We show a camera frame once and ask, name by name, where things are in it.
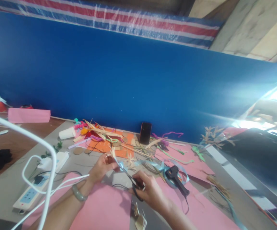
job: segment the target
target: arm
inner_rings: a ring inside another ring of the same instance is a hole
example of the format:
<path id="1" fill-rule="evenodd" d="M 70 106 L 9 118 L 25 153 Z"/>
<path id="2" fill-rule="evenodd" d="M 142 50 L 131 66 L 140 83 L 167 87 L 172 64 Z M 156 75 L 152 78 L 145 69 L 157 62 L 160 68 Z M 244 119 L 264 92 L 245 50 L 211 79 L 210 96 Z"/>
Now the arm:
<path id="1" fill-rule="evenodd" d="M 145 190 L 137 190 L 137 194 L 163 216 L 173 230 L 196 230 L 187 216 L 163 194 L 153 176 L 138 171 L 133 177 L 146 185 Z M 134 195 L 133 189 L 129 189 L 129 192 Z"/>
<path id="2" fill-rule="evenodd" d="M 88 196 L 96 183 L 102 181 L 104 175 L 118 168 L 117 163 L 111 157 L 101 155 L 89 172 L 89 177 L 86 180 L 77 184 L 78 190 L 83 196 Z M 72 190 L 68 190 L 48 212 L 43 230 L 68 230 L 72 225 L 76 215 L 84 205 L 74 196 Z M 28 230 L 36 230 L 39 224 L 39 219 Z"/>

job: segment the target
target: blue wall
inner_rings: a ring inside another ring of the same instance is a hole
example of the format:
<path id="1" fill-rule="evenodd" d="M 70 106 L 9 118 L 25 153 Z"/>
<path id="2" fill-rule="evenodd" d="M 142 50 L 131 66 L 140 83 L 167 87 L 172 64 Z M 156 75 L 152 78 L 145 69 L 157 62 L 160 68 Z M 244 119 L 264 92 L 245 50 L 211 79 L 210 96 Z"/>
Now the blue wall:
<path id="1" fill-rule="evenodd" d="M 277 64 L 0 12 L 0 94 L 15 107 L 199 142 L 276 83 Z"/>

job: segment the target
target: white cord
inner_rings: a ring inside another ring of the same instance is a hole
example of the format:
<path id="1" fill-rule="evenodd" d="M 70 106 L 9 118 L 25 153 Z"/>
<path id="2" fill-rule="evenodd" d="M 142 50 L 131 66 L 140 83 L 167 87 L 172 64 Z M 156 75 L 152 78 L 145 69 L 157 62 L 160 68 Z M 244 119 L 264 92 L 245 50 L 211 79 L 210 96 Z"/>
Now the white cord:
<path id="1" fill-rule="evenodd" d="M 39 158 L 40 160 L 42 160 L 42 158 L 41 158 L 40 156 L 37 156 L 37 155 L 31 156 L 31 157 L 29 158 L 29 160 L 27 161 L 26 165 L 24 166 L 24 168 L 23 168 L 23 170 L 22 170 L 22 172 L 21 172 L 21 176 L 22 176 L 23 180 L 24 180 L 29 186 L 31 186 L 31 188 L 33 188 L 35 191 L 37 191 L 38 193 L 41 193 L 41 194 L 46 194 L 46 192 L 41 191 L 41 190 L 38 190 L 38 189 L 37 189 L 26 177 L 25 177 L 25 175 L 24 175 L 24 174 L 25 174 L 25 171 L 26 171 L 26 168 L 27 168 L 28 164 L 30 163 L 30 161 L 31 161 L 31 159 L 32 159 L 33 157 L 36 157 L 36 158 Z"/>
<path id="2" fill-rule="evenodd" d="M 51 192 L 51 195 L 50 195 L 50 196 L 52 196 L 57 190 L 62 189 L 62 188 L 66 188 L 66 187 L 69 187 L 69 186 L 73 186 L 74 184 L 80 183 L 82 180 L 80 180 L 80 181 L 78 181 L 78 182 L 75 182 L 75 183 L 73 183 L 73 184 L 66 185 L 66 186 L 63 186 L 63 187 L 62 187 L 62 185 L 66 184 L 67 182 L 72 181 L 72 180 L 76 180 L 76 179 L 81 179 L 81 178 L 88 177 L 88 176 L 89 176 L 89 174 L 84 175 L 84 176 L 74 177 L 74 178 L 71 178 L 71 179 L 68 179 L 68 180 L 64 181 L 64 182 L 61 183 L 55 190 L 53 190 L 53 191 Z M 44 202 L 45 202 L 45 200 L 42 201 L 39 205 L 37 205 L 37 206 L 36 206 L 32 211 L 30 211 L 24 218 L 22 218 L 22 220 L 19 221 L 11 230 L 15 230 L 23 221 L 25 221 L 33 212 L 35 212 Z"/>
<path id="3" fill-rule="evenodd" d="M 13 129 L 13 130 L 15 130 L 15 131 L 17 131 L 17 132 L 19 132 L 19 133 L 25 135 L 25 136 L 27 136 L 27 137 L 33 139 L 34 141 L 40 143 L 40 144 L 43 145 L 44 147 L 46 147 L 46 148 L 50 151 L 51 157 L 52 157 L 52 168 L 51 168 L 51 171 L 52 171 L 52 172 L 55 172 L 55 170 L 56 170 L 56 152 L 55 152 L 54 148 L 53 148 L 49 143 L 47 143 L 47 142 L 44 141 L 43 139 L 39 138 L 39 137 L 36 136 L 35 134 L 30 133 L 29 131 L 26 131 L 25 129 L 23 129 L 23 128 L 19 127 L 19 126 L 16 126 L 16 125 L 14 125 L 14 124 L 12 124 L 12 123 L 10 123 L 10 122 L 8 122 L 8 121 L 2 119 L 2 118 L 0 118 L 0 124 L 2 124 L 2 125 L 4 125 L 4 126 L 7 126 L 7 127 L 11 128 L 11 129 Z M 24 175 L 25 169 L 27 168 L 27 165 L 28 165 L 28 163 L 30 162 L 30 160 L 31 160 L 32 157 L 30 157 L 30 159 L 28 160 L 28 162 L 27 162 L 27 164 L 25 165 L 25 167 L 24 167 L 24 169 L 23 169 L 21 175 L 22 175 L 22 178 L 24 179 L 24 181 L 27 182 L 32 188 L 34 188 L 34 189 L 37 191 L 38 189 L 36 189 L 35 186 L 32 185 L 32 184 L 25 178 L 25 175 Z M 85 175 L 85 176 L 81 176 L 81 177 L 76 177 L 76 178 L 69 179 L 69 180 L 67 180 L 67 181 L 65 181 L 65 182 L 63 182 L 63 183 L 61 183 L 61 184 L 57 187 L 57 189 L 55 189 L 55 190 L 52 192 L 52 186 L 53 186 L 53 180 L 54 180 L 54 177 L 55 177 L 55 173 L 51 173 L 51 174 L 50 174 L 50 177 L 49 177 L 48 189 L 47 189 L 47 191 L 46 191 L 46 198 L 45 198 L 45 200 L 42 201 L 42 202 L 41 202 L 36 208 L 34 208 L 29 214 L 27 214 L 20 222 L 18 222 L 18 223 L 12 228 L 12 230 L 15 230 L 15 228 L 17 228 L 18 225 L 20 225 L 28 216 L 30 216 L 40 205 L 42 205 L 43 203 L 45 203 L 44 209 L 43 209 L 43 213 L 42 213 L 41 219 L 40 219 L 40 221 L 39 221 L 39 225 L 38 225 L 38 230 L 42 230 L 42 229 L 43 229 L 43 226 L 44 226 L 44 224 L 45 224 L 45 220 L 46 220 L 46 217 L 47 217 L 47 213 L 48 213 L 50 197 L 55 193 L 55 191 L 57 191 L 58 189 L 60 189 L 61 186 L 62 186 L 63 184 L 65 184 L 66 182 L 72 181 L 72 180 L 75 180 L 75 179 L 84 178 L 84 177 L 87 177 L 87 176 L 89 176 L 89 174 L 88 174 L 88 175 Z"/>
<path id="4" fill-rule="evenodd" d="M 38 136 L 36 136 L 36 135 L 26 131 L 25 129 L 20 128 L 19 126 L 16 126 L 16 125 L 14 125 L 14 124 L 12 124 L 12 123 L 10 123 L 10 122 L 2 119 L 2 118 L 0 118 L 0 124 L 5 125 L 5 126 L 11 128 L 11 129 L 21 133 L 21 134 L 33 139 L 34 141 L 40 143 L 44 147 L 46 147 L 50 151 L 51 157 L 52 157 L 52 168 L 51 168 L 51 170 L 53 172 L 55 172 L 55 169 L 56 169 L 56 153 L 55 153 L 54 148 L 50 144 L 48 144 L 47 142 L 45 142 L 43 139 L 39 138 Z M 45 224 L 45 220 L 46 220 L 46 216 L 47 216 L 48 208 L 49 208 L 50 194 L 51 194 L 51 191 L 52 191 L 54 176 L 55 176 L 54 173 L 52 173 L 49 177 L 49 183 L 48 183 L 48 189 L 47 189 L 47 193 L 46 193 L 44 210 L 43 210 L 41 220 L 39 222 L 38 230 L 42 230 L 43 226 Z"/>

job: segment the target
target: white power strip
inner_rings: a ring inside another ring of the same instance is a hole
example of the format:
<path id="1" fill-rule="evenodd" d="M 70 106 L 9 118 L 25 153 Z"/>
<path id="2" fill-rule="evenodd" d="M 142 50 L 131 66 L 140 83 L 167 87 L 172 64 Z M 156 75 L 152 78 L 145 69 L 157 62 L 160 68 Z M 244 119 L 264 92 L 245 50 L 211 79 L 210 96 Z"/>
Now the white power strip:
<path id="1" fill-rule="evenodd" d="M 69 158 L 69 152 L 58 152 L 56 154 L 57 164 L 56 164 L 56 173 L 58 173 L 63 165 Z M 34 184 L 38 190 L 45 191 L 48 186 L 50 172 L 42 175 L 44 178 L 39 184 Z M 36 204 L 39 202 L 43 194 L 35 191 L 31 186 L 29 186 L 25 192 L 19 197 L 19 199 L 13 205 L 13 208 L 19 209 L 19 214 L 24 214 L 26 211 L 32 210 Z"/>

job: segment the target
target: hand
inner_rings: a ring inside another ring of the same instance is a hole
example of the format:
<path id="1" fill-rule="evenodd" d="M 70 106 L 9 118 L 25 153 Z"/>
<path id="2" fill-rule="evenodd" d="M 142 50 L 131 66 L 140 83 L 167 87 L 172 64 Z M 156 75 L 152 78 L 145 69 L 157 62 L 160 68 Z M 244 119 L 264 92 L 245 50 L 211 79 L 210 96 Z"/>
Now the hand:
<path id="1" fill-rule="evenodd" d="M 139 183 L 145 183 L 145 190 L 137 189 L 136 192 L 152 209 L 160 214 L 169 210 L 170 200 L 164 195 L 154 176 L 138 171 L 132 177 L 137 179 Z M 129 192 L 134 195 L 132 188 L 129 189 Z"/>
<path id="2" fill-rule="evenodd" d="M 93 184 L 100 183 L 108 171 L 112 169 L 119 171 L 118 164 L 115 160 L 110 156 L 106 156 L 106 154 L 102 154 L 89 172 L 90 176 L 88 179 L 91 180 Z"/>

